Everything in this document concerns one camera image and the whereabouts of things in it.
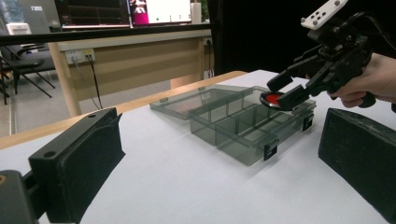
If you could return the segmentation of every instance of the white table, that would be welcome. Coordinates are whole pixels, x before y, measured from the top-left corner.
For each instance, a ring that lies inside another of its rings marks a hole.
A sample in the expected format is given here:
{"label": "white table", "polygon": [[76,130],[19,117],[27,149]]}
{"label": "white table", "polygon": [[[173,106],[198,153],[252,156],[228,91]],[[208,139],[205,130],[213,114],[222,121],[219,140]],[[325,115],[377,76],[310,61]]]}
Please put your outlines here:
{"label": "white table", "polygon": [[[220,84],[265,87],[274,75],[256,71]],[[296,79],[282,91],[304,82]],[[250,167],[191,134],[188,121],[148,105],[124,113],[120,134],[126,156],[81,223],[387,223],[318,158],[328,107],[344,107],[325,92],[312,99],[313,126],[279,145],[269,161]],[[388,103],[350,110],[396,129]],[[26,174],[27,158],[56,135],[0,150],[0,170]],[[46,216],[39,221],[49,223]]]}

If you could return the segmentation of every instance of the clear plastic organizer box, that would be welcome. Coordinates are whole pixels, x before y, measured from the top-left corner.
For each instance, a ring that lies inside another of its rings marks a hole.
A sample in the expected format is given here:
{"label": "clear plastic organizer box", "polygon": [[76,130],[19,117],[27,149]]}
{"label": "clear plastic organizer box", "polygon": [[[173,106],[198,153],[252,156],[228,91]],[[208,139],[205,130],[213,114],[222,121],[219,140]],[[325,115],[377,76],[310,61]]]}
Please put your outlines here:
{"label": "clear plastic organizer box", "polygon": [[268,160],[277,146],[312,124],[315,101],[290,112],[267,107],[263,87],[213,85],[150,104],[167,115],[190,120],[191,133],[246,165]]}
{"label": "clear plastic organizer box", "polygon": [[252,87],[191,110],[191,132],[246,165],[268,160],[280,143],[311,126],[316,103],[279,111],[260,102],[264,91]]}

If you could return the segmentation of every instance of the black curtain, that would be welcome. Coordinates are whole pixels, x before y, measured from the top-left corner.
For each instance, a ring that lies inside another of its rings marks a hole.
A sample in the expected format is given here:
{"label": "black curtain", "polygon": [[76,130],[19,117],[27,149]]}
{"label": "black curtain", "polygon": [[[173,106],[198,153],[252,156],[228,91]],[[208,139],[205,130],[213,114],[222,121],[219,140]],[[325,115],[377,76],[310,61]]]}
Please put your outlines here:
{"label": "black curtain", "polygon": [[[215,51],[216,75],[240,70],[258,69],[281,72],[294,58],[317,45],[308,38],[309,32],[300,24],[326,1],[236,1],[208,0],[208,10]],[[371,11],[391,36],[396,36],[396,1],[349,0],[336,14],[340,19]],[[359,29],[378,32],[367,19],[357,24]],[[369,35],[375,51],[396,57],[380,35]]]}

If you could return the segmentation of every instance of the human hand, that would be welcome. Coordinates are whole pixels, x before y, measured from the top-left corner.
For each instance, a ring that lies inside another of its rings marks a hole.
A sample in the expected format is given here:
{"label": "human hand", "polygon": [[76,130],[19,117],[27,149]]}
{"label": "human hand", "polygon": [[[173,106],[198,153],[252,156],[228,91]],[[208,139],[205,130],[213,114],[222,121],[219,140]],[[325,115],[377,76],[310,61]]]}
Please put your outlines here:
{"label": "human hand", "polygon": [[396,104],[396,59],[373,53],[363,74],[352,78],[331,97],[339,97],[347,108],[363,103],[361,97],[371,92],[376,99]]}

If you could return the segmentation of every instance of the chair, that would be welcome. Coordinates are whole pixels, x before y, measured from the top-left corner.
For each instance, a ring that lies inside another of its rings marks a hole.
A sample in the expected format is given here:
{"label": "chair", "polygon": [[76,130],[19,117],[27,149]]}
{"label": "chair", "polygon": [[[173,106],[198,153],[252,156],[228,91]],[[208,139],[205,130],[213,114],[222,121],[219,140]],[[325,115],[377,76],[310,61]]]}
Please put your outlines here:
{"label": "chair", "polygon": [[[8,35],[8,33],[5,30],[0,29],[0,35]],[[33,44],[25,47],[22,47],[20,45],[0,47],[2,61],[4,61],[5,63],[4,69],[11,69],[13,72],[13,86],[16,94],[18,94],[18,81],[20,79],[20,76],[23,76],[27,81],[29,81],[41,91],[43,91],[45,94],[47,94],[49,98],[52,97],[26,76],[28,74],[37,74],[40,78],[42,78],[49,85],[51,85],[53,89],[55,89],[55,86],[53,86],[48,80],[40,75],[40,72],[55,70],[55,65],[50,55],[50,51],[39,50],[38,52],[31,52],[31,50],[33,49],[40,48],[44,48],[44,45]]]}

